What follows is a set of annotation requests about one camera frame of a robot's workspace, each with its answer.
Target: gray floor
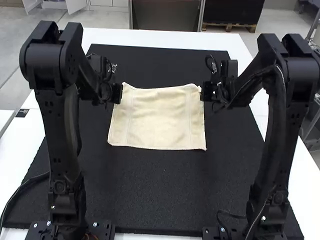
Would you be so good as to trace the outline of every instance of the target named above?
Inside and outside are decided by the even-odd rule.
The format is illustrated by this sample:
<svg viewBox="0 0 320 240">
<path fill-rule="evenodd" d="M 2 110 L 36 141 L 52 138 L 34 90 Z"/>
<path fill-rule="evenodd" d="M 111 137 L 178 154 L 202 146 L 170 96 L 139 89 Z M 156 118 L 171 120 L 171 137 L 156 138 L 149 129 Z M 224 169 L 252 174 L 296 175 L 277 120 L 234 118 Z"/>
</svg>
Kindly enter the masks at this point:
<svg viewBox="0 0 320 240">
<path fill-rule="evenodd" d="M 290 1 L 286 0 L 282 5 L 288 8 Z M 249 33 L 241 27 L 234 27 L 232 33 L 239 33 L 251 55 L 255 56 L 258 52 L 257 38 L 261 33 L 275 33 L 280 39 L 287 33 L 305 37 L 314 15 L 312 12 L 298 14 L 293 10 L 266 8 L 262 11 L 256 33 Z M 61 29 L 68 22 L 80 22 L 87 28 L 129 28 L 128 13 L 124 12 L 82 10 L 69 15 L 66 10 L 36 8 L 27 15 L 24 8 L 0 7 L 0 109 L 18 111 L 30 93 L 28 82 L 19 69 L 19 51 L 40 20 L 56 21 Z M 224 33 L 225 29 L 208 27 L 207 32 Z M 320 151 L 312 156 L 320 166 Z"/>
</svg>

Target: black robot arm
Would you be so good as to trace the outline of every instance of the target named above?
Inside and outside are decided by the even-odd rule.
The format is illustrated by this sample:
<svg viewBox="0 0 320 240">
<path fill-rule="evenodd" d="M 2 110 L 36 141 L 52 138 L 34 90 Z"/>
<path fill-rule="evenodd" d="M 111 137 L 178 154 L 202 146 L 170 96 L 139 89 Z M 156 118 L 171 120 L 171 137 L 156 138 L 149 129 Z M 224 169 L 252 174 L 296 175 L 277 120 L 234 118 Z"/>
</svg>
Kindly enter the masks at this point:
<svg viewBox="0 0 320 240">
<path fill-rule="evenodd" d="M 287 34 L 281 43 L 274 34 L 261 34 L 257 42 L 258 54 L 239 77 L 236 60 L 222 61 L 220 67 L 211 56 L 205 60 L 211 80 L 203 83 L 202 101 L 232 109 L 248 106 L 262 87 L 269 95 L 260 168 L 246 206 L 248 225 L 243 231 L 226 229 L 220 233 L 233 240 L 284 236 L 288 183 L 299 130 L 320 82 L 320 59 L 300 35 Z"/>
<path fill-rule="evenodd" d="M 119 104 L 122 86 L 109 83 L 113 65 L 88 57 L 81 47 L 83 28 L 70 22 L 64 31 L 41 21 L 20 51 L 20 68 L 39 104 L 50 162 L 48 208 L 52 239 L 80 240 L 86 233 L 86 192 L 78 163 L 81 150 L 79 97 L 94 105 Z"/>
</svg>

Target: table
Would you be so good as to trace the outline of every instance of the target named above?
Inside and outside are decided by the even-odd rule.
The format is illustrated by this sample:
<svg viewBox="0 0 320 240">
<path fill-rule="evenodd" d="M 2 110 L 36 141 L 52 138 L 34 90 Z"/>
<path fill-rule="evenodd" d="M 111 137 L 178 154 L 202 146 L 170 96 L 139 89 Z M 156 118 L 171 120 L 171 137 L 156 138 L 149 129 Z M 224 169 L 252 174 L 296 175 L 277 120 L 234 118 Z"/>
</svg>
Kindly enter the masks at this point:
<svg viewBox="0 0 320 240">
<path fill-rule="evenodd" d="M 14 110 L 0 110 L 0 138 L 15 117 Z"/>
<path fill-rule="evenodd" d="M 91 44 L 156 47 L 194 50 L 224 50 L 238 60 L 241 74 L 253 59 L 238 34 L 204 32 L 170 32 L 150 30 L 85 28 L 82 48 L 86 53 Z M 268 95 L 262 89 L 250 104 L 263 137 L 268 122 Z M 0 139 L 0 211 L 21 184 L 45 136 L 39 106 L 32 92 L 22 108 L 30 108 L 25 118 L 15 118 Z M 320 171 L 302 140 L 297 141 L 289 179 L 289 200 L 305 240 L 319 239 Z M 23 240 L 28 230 L 5 229 L 0 240 Z M 196 237 L 116 234 L 116 240 L 195 240 Z"/>
</svg>

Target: mat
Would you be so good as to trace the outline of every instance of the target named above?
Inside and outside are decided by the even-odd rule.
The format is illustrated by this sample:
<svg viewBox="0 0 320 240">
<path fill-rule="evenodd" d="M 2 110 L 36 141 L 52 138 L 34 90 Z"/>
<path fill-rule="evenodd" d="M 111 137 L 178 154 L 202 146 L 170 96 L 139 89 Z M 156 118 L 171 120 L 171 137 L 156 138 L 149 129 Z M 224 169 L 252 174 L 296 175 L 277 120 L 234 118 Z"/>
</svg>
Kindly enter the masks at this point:
<svg viewBox="0 0 320 240">
<path fill-rule="evenodd" d="M 201 85 L 210 78 L 207 54 L 218 64 L 229 58 L 225 51 L 112 45 L 92 45 L 90 53 L 117 63 L 116 81 L 136 88 Z M 217 210 L 245 214 L 264 143 L 249 107 L 213 113 L 211 104 L 204 104 L 207 151 L 111 146 L 107 136 L 112 108 L 79 104 L 78 159 L 88 221 L 109 219 L 124 233 L 201 236 L 204 226 L 217 226 Z M 24 181 L 48 169 L 44 139 Z M 4 226 L 28 228 L 32 221 L 46 220 L 48 189 L 44 182 L 26 191 Z M 289 239 L 303 239 L 291 208 L 285 233 Z"/>
</svg>

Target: towel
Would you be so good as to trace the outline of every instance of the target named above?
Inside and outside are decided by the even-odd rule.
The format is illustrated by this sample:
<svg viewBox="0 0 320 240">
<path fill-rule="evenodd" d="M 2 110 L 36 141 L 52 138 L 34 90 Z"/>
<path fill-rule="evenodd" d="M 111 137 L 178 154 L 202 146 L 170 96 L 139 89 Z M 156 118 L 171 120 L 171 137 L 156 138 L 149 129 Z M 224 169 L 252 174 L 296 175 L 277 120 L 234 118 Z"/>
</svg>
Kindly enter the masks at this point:
<svg viewBox="0 0 320 240">
<path fill-rule="evenodd" d="M 204 103 L 195 84 L 142 89 L 122 83 L 108 143 L 156 150 L 206 150 Z"/>
</svg>

